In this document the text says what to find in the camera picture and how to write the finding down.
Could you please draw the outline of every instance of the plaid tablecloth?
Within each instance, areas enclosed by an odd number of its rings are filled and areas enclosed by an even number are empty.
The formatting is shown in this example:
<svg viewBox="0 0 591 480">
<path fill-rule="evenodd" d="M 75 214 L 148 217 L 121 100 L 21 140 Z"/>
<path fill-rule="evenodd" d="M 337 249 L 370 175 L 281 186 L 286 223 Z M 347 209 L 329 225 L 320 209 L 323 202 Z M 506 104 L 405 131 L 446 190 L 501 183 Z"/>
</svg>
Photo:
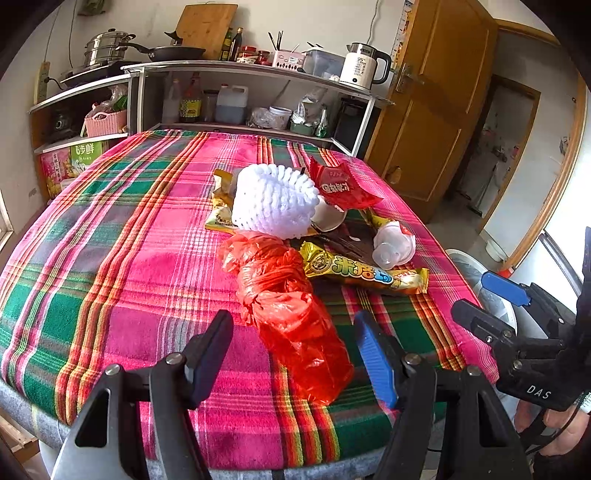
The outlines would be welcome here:
<svg viewBox="0 0 591 480">
<path fill-rule="evenodd" d="M 376 211 L 417 236 L 415 267 L 430 270 L 428 293 L 382 297 L 333 285 L 320 297 L 356 367 L 330 406 L 293 395 L 289 373 L 253 327 L 241 324 L 236 280 L 216 250 L 228 234 L 208 231 L 212 172 L 314 155 L 349 161 L 360 184 L 384 201 Z M 216 469 L 279 469 L 331 462 L 383 446 L 394 415 L 363 374 L 352 318 L 370 310 L 404 348 L 443 368 L 479 365 L 488 348 L 456 326 L 452 303 L 474 300 L 439 244 L 363 162 L 309 145 L 254 135 L 142 132 L 109 150 L 41 215 L 0 278 L 0 372 L 33 404 L 71 424 L 101 370 L 151 365 L 205 331 L 218 309 L 235 319 L 232 344 L 210 398 L 191 413 L 205 460 Z M 149 406 L 144 440 L 155 456 Z"/>
</svg>

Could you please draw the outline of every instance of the wooden cutting board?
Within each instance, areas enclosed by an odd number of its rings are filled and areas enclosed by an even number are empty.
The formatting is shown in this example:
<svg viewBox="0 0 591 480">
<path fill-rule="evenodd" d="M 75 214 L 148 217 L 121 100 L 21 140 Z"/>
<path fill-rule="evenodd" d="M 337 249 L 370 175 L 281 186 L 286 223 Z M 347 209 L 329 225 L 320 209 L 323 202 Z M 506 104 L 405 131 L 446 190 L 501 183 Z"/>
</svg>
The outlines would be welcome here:
<svg viewBox="0 0 591 480">
<path fill-rule="evenodd" d="M 205 48 L 205 60 L 219 60 L 223 39 L 237 8 L 236 4 L 186 5 L 177 24 L 183 45 Z"/>
</svg>

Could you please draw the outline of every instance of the soy sauce bottle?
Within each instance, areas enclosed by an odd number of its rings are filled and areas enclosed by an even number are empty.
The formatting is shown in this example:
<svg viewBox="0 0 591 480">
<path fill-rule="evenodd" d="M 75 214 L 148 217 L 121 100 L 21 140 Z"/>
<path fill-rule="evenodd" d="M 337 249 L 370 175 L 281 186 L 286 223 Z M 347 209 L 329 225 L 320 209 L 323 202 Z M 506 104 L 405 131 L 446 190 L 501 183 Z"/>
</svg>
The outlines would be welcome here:
<svg viewBox="0 0 591 480">
<path fill-rule="evenodd" d="M 230 61 L 236 61 L 240 47 L 242 47 L 242 27 L 238 27 L 236 35 L 232 39 L 232 45 L 230 46 Z"/>
</svg>

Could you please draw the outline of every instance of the blue gripper pad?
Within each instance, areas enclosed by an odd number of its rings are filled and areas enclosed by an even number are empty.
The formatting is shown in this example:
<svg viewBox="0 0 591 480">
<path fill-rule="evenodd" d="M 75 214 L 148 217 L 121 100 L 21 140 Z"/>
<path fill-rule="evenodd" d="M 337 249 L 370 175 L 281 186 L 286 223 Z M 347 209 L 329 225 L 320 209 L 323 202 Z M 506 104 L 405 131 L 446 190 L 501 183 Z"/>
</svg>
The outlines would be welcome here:
<svg viewBox="0 0 591 480">
<path fill-rule="evenodd" d="M 531 298 L 521 285 L 518 285 L 508 278 L 503 278 L 494 272 L 486 272 L 482 274 L 480 282 L 488 291 L 496 293 L 499 297 L 510 301 L 513 305 L 517 305 L 518 307 L 529 305 L 531 302 Z"/>
<path fill-rule="evenodd" d="M 390 348 L 385 340 L 386 334 L 373 317 L 365 311 L 355 314 L 353 320 L 355 340 L 371 380 L 377 399 L 388 408 L 394 408 L 398 395 L 394 385 L 394 370 L 390 367 L 384 348 Z"/>
</svg>

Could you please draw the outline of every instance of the snack wrapper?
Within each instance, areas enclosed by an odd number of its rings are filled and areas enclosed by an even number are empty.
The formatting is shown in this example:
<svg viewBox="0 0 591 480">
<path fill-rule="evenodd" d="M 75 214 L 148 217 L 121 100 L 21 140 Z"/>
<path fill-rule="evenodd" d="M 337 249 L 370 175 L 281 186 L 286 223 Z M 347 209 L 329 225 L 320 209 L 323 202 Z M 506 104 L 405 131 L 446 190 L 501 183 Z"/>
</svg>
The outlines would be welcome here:
<svg viewBox="0 0 591 480">
<path fill-rule="evenodd" d="M 326 167 L 310 157 L 309 172 L 326 202 L 342 210 L 364 209 L 382 201 L 361 188 L 346 162 L 337 167 Z"/>
<path fill-rule="evenodd" d="M 377 288 L 384 294 L 413 295 L 426 293 L 429 270 L 382 270 L 327 252 L 311 242 L 304 242 L 300 248 L 304 259 L 306 277 L 325 276 L 332 280 L 365 288 Z"/>
</svg>

